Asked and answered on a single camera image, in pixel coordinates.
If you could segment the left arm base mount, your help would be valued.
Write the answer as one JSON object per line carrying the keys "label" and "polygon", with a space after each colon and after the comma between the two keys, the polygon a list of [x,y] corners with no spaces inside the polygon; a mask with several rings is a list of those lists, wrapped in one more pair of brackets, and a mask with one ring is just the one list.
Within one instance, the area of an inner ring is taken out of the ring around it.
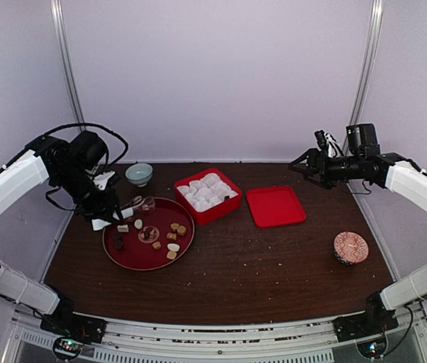
{"label": "left arm base mount", "polygon": [[57,335],[52,343],[52,352],[61,361],[78,358],[93,343],[101,343],[107,322],[100,318],[73,314],[69,325],[60,325],[52,317],[42,318],[40,328]]}

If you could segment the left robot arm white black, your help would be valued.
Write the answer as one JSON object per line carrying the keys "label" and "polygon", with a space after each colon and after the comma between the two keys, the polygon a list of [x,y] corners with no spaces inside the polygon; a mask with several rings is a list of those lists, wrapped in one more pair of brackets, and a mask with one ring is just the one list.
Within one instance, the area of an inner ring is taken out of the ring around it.
{"label": "left robot arm white black", "polygon": [[93,231],[123,221],[113,186],[117,174],[100,162],[109,150],[99,127],[81,131],[70,141],[45,132],[0,166],[0,297],[42,315],[64,336],[74,335],[80,320],[70,303],[40,282],[38,262],[26,260],[52,249],[69,213],[83,217]]}

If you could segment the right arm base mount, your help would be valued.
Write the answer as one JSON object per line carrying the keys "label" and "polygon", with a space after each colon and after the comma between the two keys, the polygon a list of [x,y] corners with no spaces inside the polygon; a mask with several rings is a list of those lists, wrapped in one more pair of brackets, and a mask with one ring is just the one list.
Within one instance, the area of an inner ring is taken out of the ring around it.
{"label": "right arm base mount", "polygon": [[371,360],[388,352],[387,332],[398,327],[394,317],[370,320],[366,313],[340,316],[332,323],[338,342],[355,342],[360,355]]}

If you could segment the silver serving tongs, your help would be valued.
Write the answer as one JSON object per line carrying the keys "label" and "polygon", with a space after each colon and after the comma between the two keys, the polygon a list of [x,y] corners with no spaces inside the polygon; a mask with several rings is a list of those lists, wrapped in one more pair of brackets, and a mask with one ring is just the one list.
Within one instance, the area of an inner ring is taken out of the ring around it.
{"label": "silver serving tongs", "polygon": [[119,208],[118,212],[114,213],[114,218],[117,221],[123,221],[133,216],[144,213],[149,213],[155,209],[155,200],[153,197],[137,196],[131,199],[126,205]]}

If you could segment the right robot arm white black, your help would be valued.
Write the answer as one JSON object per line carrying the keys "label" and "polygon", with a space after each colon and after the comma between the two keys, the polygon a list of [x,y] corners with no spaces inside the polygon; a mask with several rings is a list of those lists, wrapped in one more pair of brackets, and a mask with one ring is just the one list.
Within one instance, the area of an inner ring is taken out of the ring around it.
{"label": "right robot arm white black", "polygon": [[[427,226],[427,172],[409,157],[383,152],[372,123],[347,126],[346,153],[327,132],[318,130],[314,135],[316,147],[291,161],[291,171],[326,190],[354,181],[379,187],[381,201],[371,205],[384,231],[398,222],[408,227],[417,217]],[[414,271],[369,297],[360,316],[360,328],[374,334],[395,310],[423,299],[427,299],[427,262],[420,262]]]}

